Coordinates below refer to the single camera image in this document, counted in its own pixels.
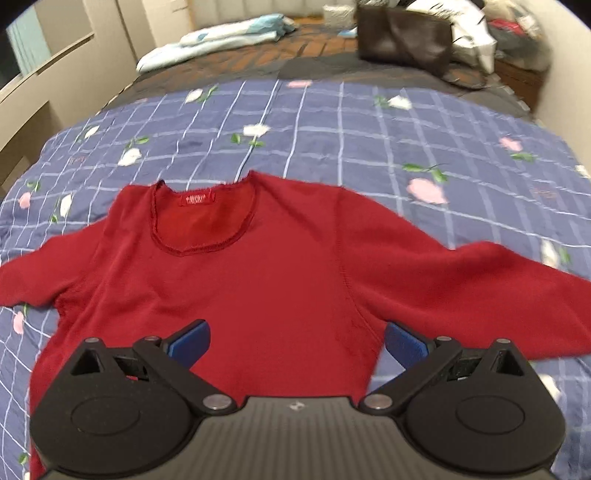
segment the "blue gripper pad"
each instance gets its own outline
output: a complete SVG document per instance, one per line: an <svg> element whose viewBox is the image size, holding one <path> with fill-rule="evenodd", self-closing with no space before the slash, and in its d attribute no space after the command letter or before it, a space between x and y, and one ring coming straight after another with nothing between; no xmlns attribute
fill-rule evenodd
<svg viewBox="0 0 591 480"><path fill-rule="evenodd" d="M207 322L200 322L168 346L167 355L185 368L191 368L207 349L211 330Z"/></svg>
<svg viewBox="0 0 591 480"><path fill-rule="evenodd" d="M425 343L395 323L388 323L384 344L388 353L405 369L411 368L429 354Z"/></svg>

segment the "sweater neckline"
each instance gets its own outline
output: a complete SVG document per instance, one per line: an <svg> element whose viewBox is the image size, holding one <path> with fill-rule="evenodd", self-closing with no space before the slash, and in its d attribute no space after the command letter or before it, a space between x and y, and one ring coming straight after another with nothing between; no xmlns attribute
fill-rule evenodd
<svg viewBox="0 0 591 480"><path fill-rule="evenodd" d="M164 189L168 194L172 195L187 195L187 196L214 196L216 192L219 191L232 191L238 188L243 187L244 185L251 185L253 189L252 200L246 216L242 219L239 225L236 227L234 231L232 231L224 240L212 244L204 244L199 245L197 247L187 248L187 249L177 249L167 245L159 236L158 234L158 214L156 210L156 193L160 189ZM235 183L230 184L218 184L213 187L209 187L206 189L196 189L196 190L188 190L183 192L178 192L176 190L171 189L164 180L159 180L158 182L154 183L151 186L151 194L150 194L150 222L151 222L151 237L156 246L160 249L164 250L167 253L172 255L176 255L178 257L182 257L185 255L192 255L198 254L201 252L212 252L216 250L221 250L223 248L228 247L232 243L236 242L248 229L248 226L251 223L252 218L254 217L257 200L258 200L258 183L256 182L256 172L250 171L246 177L242 180L237 181Z"/></svg>

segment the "brown bag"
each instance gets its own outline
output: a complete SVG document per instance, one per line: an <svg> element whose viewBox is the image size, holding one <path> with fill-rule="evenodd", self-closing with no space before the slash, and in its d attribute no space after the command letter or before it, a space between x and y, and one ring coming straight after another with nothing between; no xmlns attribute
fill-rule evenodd
<svg viewBox="0 0 591 480"><path fill-rule="evenodd" d="M359 58L408 65L442 77L452 59L452 24L404 8L357 8Z"/></svg>

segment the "red sweater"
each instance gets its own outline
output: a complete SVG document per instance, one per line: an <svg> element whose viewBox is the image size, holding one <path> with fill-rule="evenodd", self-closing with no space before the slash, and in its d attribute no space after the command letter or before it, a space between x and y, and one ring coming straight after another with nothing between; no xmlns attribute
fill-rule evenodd
<svg viewBox="0 0 591 480"><path fill-rule="evenodd" d="M385 320L529 358L591 352L591 283L500 245L448 250L343 188L251 172L210 190L128 186L109 214L0 268L0 304L53 304L31 411L86 337L129 346L197 318L193 371L245 395L363 396ZM40 464L33 464L33 478Z"/></svg>

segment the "light blue blanket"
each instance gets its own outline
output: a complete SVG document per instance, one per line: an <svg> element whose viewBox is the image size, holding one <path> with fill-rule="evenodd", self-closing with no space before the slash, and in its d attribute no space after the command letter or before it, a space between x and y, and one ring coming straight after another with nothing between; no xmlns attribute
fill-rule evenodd
<svg viewBox="0 0 591 480"><path fill-rule="evenodd" d="M295 28L295 22L281 14L204 28L185 35L179 43L152 50L140 59L137 71L146 73L215 51L277 41Z"/></svg>

